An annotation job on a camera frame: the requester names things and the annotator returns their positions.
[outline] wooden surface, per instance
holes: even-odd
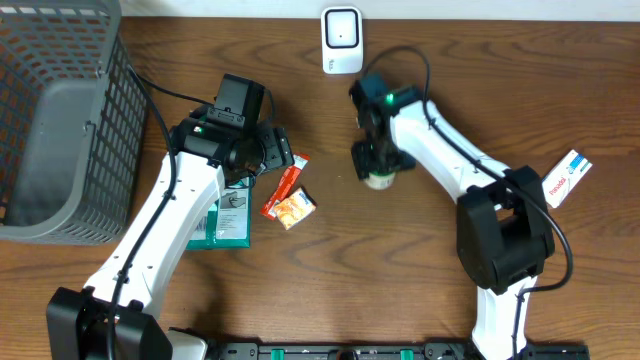
[[[347,96],[355,76],[322,72],[319,30],[312,20],[124,19],[137,69],[158,84],[212,99],[231,72],[269,87],[276,123],[294,151],[311,155],[298,183],[319,205],[285,232],[258,213],[281,172],[260,178],[251,249],[186,253],[160,323],[267,342],[467,337],[476,290],[455,253],[453,203],[422,169],[383,192],[357,181],[349,149],[364,134]],[[638,358],[640,25],[365,22],[366,58],[398,44],[428,52],[441,112],[491,156],[540,174],[571,148],[594,163],[552,210],[573,247],[574,277],[532,297],[526,334],[584,341],[593,359]],[[421,82],[417,61],[394,61],[380,64],[390,82]],[[171,124],[194,107],[153,96]],[[150,120],[136,211],[164,151]],[[0,358],[49,357],[47,302],[59,286],[79,290],[114,246],[0,242]],[[539,283],[562,276],[557,248]]]

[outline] white wall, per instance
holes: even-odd
[[[638,21],[640,0],[120,0],[129,16],[318,18],[355,5],[369,19]]]

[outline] teal package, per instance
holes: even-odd
[[[222,191],[196,226],[187,250],[248,248],[251,228],[251,180]]]

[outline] red snack bar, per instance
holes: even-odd
[[[289,191],[293,187],[293,184],[296,183],[298,176],[300,176],[300,172],[307,165],[311,158],[309,155],[304,154],[294,154],[293,155],[293,165],[289,166],[287,170],[284,171],[282,177],[280,178],[280,183],[278,184],[278,188],[276,192],[271,195],[269,201],[267,201],[262,209],[260,209],[260,214],[268,217],[271,220],[276,218],[276,213],[273,211],[273,207],[278,205],[284,198],[289,195]]]

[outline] basket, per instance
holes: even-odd
[[[0,5],[0,239],[97,245],[125,228],[147,103],[115,1]]]

